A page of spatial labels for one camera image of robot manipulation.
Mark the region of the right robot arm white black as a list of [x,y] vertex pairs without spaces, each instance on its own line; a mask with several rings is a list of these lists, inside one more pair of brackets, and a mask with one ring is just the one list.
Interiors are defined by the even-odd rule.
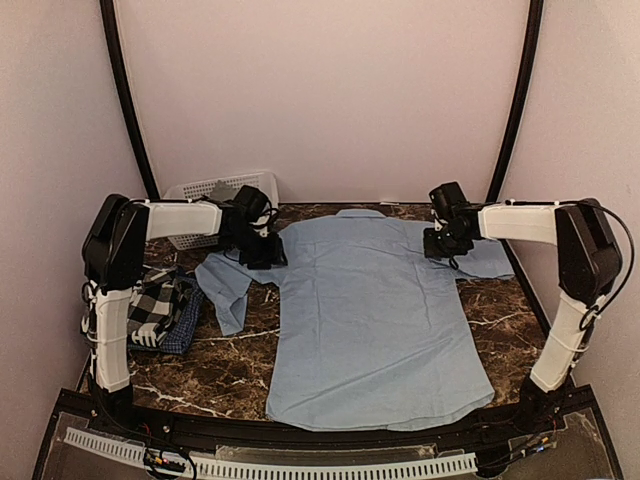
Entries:
[[619,216],[594,198],[472,203],[456,182],[436,187],[429,198],[434,224],[423,233],[424,254],[452,268],[482,240],[555,247],[559,305],[529,384],[544,394],[559,390],[587,350],[594,324],[631,276],[634,262],[623,258],[610,225]]

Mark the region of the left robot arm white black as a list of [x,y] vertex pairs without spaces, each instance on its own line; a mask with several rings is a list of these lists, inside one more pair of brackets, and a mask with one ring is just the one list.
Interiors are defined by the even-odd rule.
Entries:
[[184,235],[214,237],[239,252],[241,265],[268,270],[287,263],[283,242],[272,230],[275,208],[256,187],[244,185],[224,202],[199,199],[129,199],[111,194],[85,239],[83,294],[88,318],[83,331],[91,348],[90,386],[107,399],[103,421],[120,436],[141,427],[127,360],[127,316],[133,288],[142,276],[148,241]]

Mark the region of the light blue long sleeve shirt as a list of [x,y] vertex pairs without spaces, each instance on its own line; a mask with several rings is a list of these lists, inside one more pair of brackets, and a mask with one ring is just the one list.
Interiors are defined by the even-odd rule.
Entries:
[[284,228],[285,267],[250,270],[211,254],[196,268],[227,336],[244,328],[252,283],[279,290],[268,418],[311,431],[409,431],[492,401],[457,281],[508,278],[511,264],[491,240],[457,268],[428,259],[424,228],[343,210]]

